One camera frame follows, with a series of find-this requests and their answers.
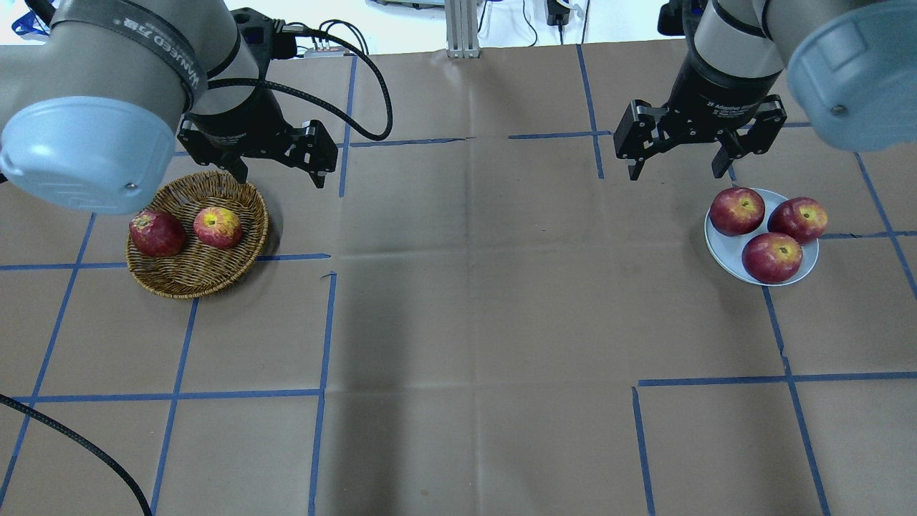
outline wicker basket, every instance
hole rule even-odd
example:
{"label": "wicker basket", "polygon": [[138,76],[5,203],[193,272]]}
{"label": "wicker basket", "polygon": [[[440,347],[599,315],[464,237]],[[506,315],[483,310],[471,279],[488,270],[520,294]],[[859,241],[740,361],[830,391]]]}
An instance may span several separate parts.
{"label": "wicker basket", "polygon": [[[204,245],[194,234],[194,218],[211,206],[231,209],[242,222],[242,240],[232,249]],[[255,186],[241,185],[224,172],[201,172],[172,181],[160,188],[148,208],[171,213],[188,234],[184,249],[165,258],[140,253],[127,236],[127,270],[141,286],[163,297],[207,296],[232,285],[255,262],[267,240],[264,198]]]}

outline round plate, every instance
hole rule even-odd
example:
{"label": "round plate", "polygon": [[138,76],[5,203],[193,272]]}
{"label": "round plate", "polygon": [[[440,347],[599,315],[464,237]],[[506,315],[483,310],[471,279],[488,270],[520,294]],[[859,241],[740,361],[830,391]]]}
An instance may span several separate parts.
{"label": "round plate", "polygon": [[746,272],[745,267],[742,265],[742,250],[745,248],[748,241],[761,233],[768,232],[768,219],[770,219],[770,214],[781,202],[787,200],[786,197],[775,194],[770,190],[762,190],[761,188],[752,188],[752,190],[755,190],[764,198],[764,222],[762,222],[756,230],[747,235],[727,237],[713,227],[713,224],[710,222],[710,210],[708,209],[707,215],[704,216],[703,224],[703,236],[707,240],[707,249],[710,250],[713,259],[716,260],[726,272],[747,283],[762,286],[783,286],[796,283],[810,273],[815,266],[815,262],[818,261],[818,240],[802,246],[802,264],[800,264],[800,270],[790,279],[782,283],[761,283]]}
{"label": "round plate", "polygon": [[[242,240],[235,247],[210,247],[194,234],[197,213],[211,206],[238,215]],[[174,215],[188,235],[184,249],[164,258],[141,254],[127,235],[127,270],[141,286],[163,297],[207,296],[232,285],[255,262],[268,236],[268,208],[261,193],[251,183],[241,185],[225,172],[199,172],[172,181],[160,188],[149,208]]]}

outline silver robot arm segment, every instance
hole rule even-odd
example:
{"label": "silver robot arm segment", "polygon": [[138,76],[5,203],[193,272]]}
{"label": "silver robot arm segment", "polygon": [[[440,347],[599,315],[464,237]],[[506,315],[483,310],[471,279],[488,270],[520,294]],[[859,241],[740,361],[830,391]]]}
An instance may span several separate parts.
{"label": "silver robot arm segment", "polygon": [[[0,172],[67,208],[130,213],[155,194],[179,129],[198,163],[239,181],[246,156],[306,170],[320,187],[337,157],[320,123],[293,128],[265,88],[207,89],[292,58],[284,24],[222,0],[63,0],[45,45],[0,47]],[[291,157],[306,140],[333,156]]]}
{"label": "silver robot arm segment", "polygon": [[874,151],[917,140],[916,28],[915,0],[669,0],[659,32],[684,35],[688,54],[666,104],[626,109],[616,155],[635,180],[657,153],[718,141],[722,177],[776,139],[786,112],[768,92],[784,68],[827,143]]}

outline black cable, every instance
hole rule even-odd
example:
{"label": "black cable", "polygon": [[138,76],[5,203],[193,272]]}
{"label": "black cable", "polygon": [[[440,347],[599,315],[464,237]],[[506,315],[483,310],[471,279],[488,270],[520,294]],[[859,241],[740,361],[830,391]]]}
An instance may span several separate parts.
{"label": "black cable", "polygon": [[359,48],[363,50],[364,53],[370,53],[370,45],[366,42],[366,38],[363,37],[363,33],[360,32],[360,30],[350,22],[336,18],[328,19],[318,25],[318,30],[331,32],[331,28],[333,28],[335,25],[343,25],[344,27],[348,28],[350,32],[357,38]]}
{"label": "black cable", "polygon": [[582,20],[582,39],[580,45],[586,42],[586,29],[589,27],[589,4],[592,0],[586,0],[586,17]]}
{"label": "black cable", "polygon": [[22,412],[23,414],[26,414],[26,416],[32,418],[33,420],[38,421],[42,424],[48,425],[52,429],[71,438],[76,443],[78,443],[80,446],[89,450],[95,456],[102,459],[102,462],[104,462],[108,467],[115,470],[115,473],[117,473],[117,475],[121,477],[122,480],[125,481],[127,486],[134,493],[134,496],[137,497],[137,501],[140,503],[140,508],[141,510],[143,510],[144,516],[152,516],[153,512],[152,510],[149,509],[149,503],[147,502],[147,498],[143,495],[143,491],[140,489],[140,486],[137,485],[137,481],[135,481],[134,478],[125,470],[125,468],[122,467],[115,459],[113,459],[111,455],[102,451],[95,444],[90,443],[89,440],[81,436],[79,433],[74,432],[73,430],[67,428],[63,424],[55,421],[54,419],[42,414],[41,412],[35,409],[32,409],[29,405],[23,405],[22,403],[19,403],[15,399],[8,398],[2,394],[0,394],[0,404],[8,406],[10,409],[18,410]]}
{"label": "black cable", "polygon": [[209,89],[216,89],[216,88],[224,88],[227,86],[251,86],[251,87],[257,87],[257,88],[268,88],[271,90],[279,91],[287,95],[292,95],[297,98],[301,98],[307,102],[311,102],[312,104],[315,104],[316,106],[319,106],[325,109],[326,111],[331,112],[336,117],[347,122],[348,125],[350,125],[353,129],[355,129],[359,134],[365,136],[366,138],[369,138],[370,140],[380,141],[380,140],[385,140],[386,138],[388,138],[389,134],[392,133],[392,99],[389,96],[389,88],[387,85],[385,85],[385,79],[382,78],[382,72],[379,71],[379,68],[376,67],[375,63],[372,62],[370,58],[366,56],[366,54],[354,48],[354,46],[351,45],[350,43],[347,43],[346,41],[340,38],[336,38],[328,34],[327,32],[324,32],[321,30],[315,30],[313,28],[306,28],[304,34],[297,34],[297,36],[304,36],[307,38],[311,36],[317,36],[320,39],[328,39],[328,40],[334,41],[338,45],[342,45],[344,48],[357,54],[357,57],[359,57],[361,60],[363,60],[363,62],[369,65],[373,74],[376,75],[376,79],[379,80],[379,87],[382,89],[382,99],[385,101],[385,115],[388,120],[385,125],[385,130],[381,134],[373,134],[365,130],[359,123],[357,123],[356,120],[348,116],[347,113],[341,111],[340,109],[326,102],[325,100],[322,100],[321,98],[318,98],[317,96],[314,96],[314,95],[309,95],[304,91],[300,91],[295,88],[291,88],[290,86],[287,86],[285,84],[278,84],[278,83],[274,83],[271,81],[264,81],[262,79],[237,78],[237,79],[216,79],[214,81],[210,81],[209,83],[207,83],[207,87]]}
{"label": "black cable", "polygon": [[532,27],[532,22],[528,21],[528,15],[525,13],[525,0],[522,0],[522,17],[525,18],[525,23],[528,24],[528,27],[532,29],[532,32],[535,33],[535,41],[532,41],[532,44],[529,47],[534,47],[538,44],[538,31]]}
{"label": "black cable", "polygon": [[484,0],[484,8],[481,10],[481,19],[478,20],[478,34],[481,33],[481,27],[483,27],[484,24],[484,13],[487,12],[487,2],[488,0]]}
{"label": "black cable", "polygon": [[51,26],[51,19],[57,9],[51,4],[50,0],[26,0],[26,6],[35,13],[35,16],[48,27]]}
{"label": "black cable", "polygon": [[[309,26],[305,25],[305,23],[303,23],[303,22],[301,22],[301,21],[293,21],[293,22],[288,23],[287,25],[292,25],[292,26],[294,26],[294,27],[302,27],[302,28],[309,29]],[[318,40],[315,39],[315,36],[312,37],[312,49],[313,49],[313,50],[318,50]]]}

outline red apple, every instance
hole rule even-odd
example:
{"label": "red apple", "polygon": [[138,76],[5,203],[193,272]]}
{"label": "red apple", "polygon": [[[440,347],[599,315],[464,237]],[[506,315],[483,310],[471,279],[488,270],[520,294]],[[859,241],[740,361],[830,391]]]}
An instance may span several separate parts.
{"label": "red apple", "polygon": [[727,237],[746,235],[764,221],[764,199],[743,186],[726,188],[713,198],[710,205],[710,222]]}
{"label": "red apple", "polygon": [[818,201],[794,197],[783,201],[768,219],[768,231],[786,233],[800,245],[815,241],[828,227],[828,213]]}
{"label": "red apple", "polygon": [[130,240],[147,256],[173,256],[182,250],[188,235],[172,214],[144,209],[130,220]]}
{"label": "red apple", "polygon": [[194,218],[194,234],[207,245],[229,249],[242,238],[242,221],[230,209],[204,208]]}
{"label": "red apple", "polygon": [[761,283],[782,283],[800,270],[802,246],[784,233],[761,233],[742,250],[742,265]]}

